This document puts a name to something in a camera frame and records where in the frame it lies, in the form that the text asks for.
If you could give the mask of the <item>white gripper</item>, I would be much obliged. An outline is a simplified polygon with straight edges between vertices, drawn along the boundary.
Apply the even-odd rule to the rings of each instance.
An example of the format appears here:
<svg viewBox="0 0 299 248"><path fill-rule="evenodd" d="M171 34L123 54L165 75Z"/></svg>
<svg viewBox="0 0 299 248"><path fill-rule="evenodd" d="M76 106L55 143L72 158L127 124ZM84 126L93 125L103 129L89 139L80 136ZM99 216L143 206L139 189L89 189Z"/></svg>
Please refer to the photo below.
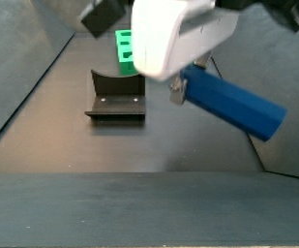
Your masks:
<svg viewBox="0 0 299 248"><path fill-rule="evenodd" d="M135 0L131 14L132 57L137 72L164 81L191 62L205 69L212 50L235 32L239 12L215 0ZM185 101L185 79L169 84L169 101Z"/></svg>

